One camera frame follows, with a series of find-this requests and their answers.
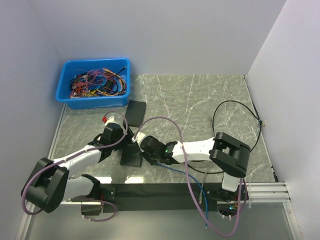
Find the black network switch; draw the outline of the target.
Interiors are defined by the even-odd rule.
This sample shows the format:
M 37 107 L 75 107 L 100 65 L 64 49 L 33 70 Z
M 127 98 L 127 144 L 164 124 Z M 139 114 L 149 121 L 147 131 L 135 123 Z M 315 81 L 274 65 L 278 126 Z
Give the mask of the black network switch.
M 144 121 L 147 104 L 142 101 L 130 100 L 125 112 L 125 119 L 130 127 L 138 128 Z
M 137 144 L 129 144 L 122 150 L 120 165 L 136 168 L 140 168 L 142 166 L 142 156 L 140 155 L 140 148 Z

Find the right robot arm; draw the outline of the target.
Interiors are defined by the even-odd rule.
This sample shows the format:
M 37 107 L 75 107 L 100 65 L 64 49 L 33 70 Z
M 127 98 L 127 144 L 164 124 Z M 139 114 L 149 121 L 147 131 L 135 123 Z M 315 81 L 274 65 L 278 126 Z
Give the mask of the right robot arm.
M 251 148 L 224 132 L 202 141 L 171 141 L 166 144 L 139 132 L 134 140 L 143 158 L 151 165 L 199 161 L 215 163 L 224 172 L 220 195 L 226 200 L 237 195 L 240 180 L 247 175 Z

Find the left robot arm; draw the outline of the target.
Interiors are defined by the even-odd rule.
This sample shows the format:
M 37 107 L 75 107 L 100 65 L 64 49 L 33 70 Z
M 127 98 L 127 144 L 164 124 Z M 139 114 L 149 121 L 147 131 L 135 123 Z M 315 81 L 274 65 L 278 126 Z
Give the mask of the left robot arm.
M 98 179 L 89 174 L 74 176 L 88 166 L 102 162 L 113 151 L 130 145 L 133 136 L 129 126 L 110 122 L 82 149 L 54 160 L 41 158 L 22 188 L 22 201 L 51 213 L 68 199 L 102 200 L 106 191 Z

